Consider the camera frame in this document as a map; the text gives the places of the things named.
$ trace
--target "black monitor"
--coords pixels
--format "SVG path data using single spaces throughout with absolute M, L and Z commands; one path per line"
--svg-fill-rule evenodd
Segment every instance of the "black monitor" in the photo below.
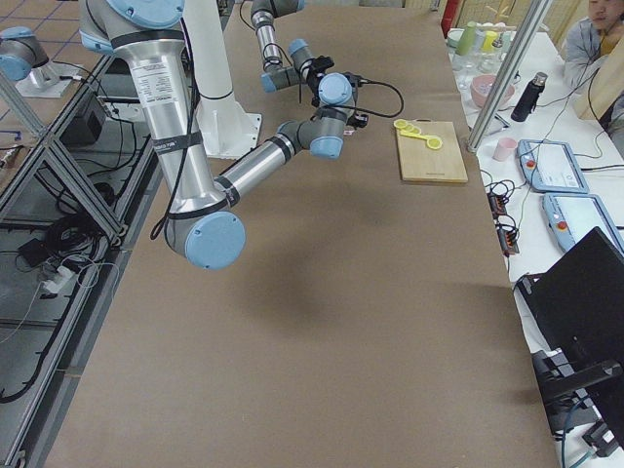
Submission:
M 529 307 L 551 349 L 575 371 L 624 366 L 624 257 L 596 227 L 530 287 Z M 586 387 L 624 447 L 624 376 Z

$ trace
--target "white connector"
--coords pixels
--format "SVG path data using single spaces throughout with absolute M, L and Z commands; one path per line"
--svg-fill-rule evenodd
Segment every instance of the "white connector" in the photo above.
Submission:
M 43 287 L 48 293 L 57 294 L 73 276 L 73 271 L 61 265 L 52 279 L 43 282 Z

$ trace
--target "pink bowl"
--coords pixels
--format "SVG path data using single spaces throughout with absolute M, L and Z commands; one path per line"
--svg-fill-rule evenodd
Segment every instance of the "pink bowl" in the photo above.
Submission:
M 491 85 L 494 83 L 495 79 L 496 75 L 479 75 L 473 78 L 472 83 L 470 84 L 470 96 L 478 107 L 483 107 L 486 103 L 489 90 L 491 89 Z M 509 85 L 505 96 L 500 104 L 498 104 L 498 108 L 502 109 L 505 107 L 505 104 L 507 104 L 515 92 L 516 89 L 512 85 Z

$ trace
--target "wooden cutting board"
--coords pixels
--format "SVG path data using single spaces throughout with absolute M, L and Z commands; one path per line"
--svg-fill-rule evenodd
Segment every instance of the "wooden cutting board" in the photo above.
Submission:
M 401 136 L 396 130 L 401 178 L 410 182 L 467 182 L 468 175 L 452 122 L 411 122 L 423 134 L 440 137 L 443 145 L 440 149 L 429 149 L 424 139 Z

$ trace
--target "black bottle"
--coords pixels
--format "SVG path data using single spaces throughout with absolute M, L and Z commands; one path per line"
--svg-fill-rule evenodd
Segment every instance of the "black bottle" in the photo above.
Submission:
M 535 110 L 537 99 L 546 86 L 546 78 L 548 78 L 548 75 L 540 71 L 535 75 L 535 78 L 526 85 L 522 97 L 511 113 L 512 119 L 516 122 L 524 122 L 528 114 Z

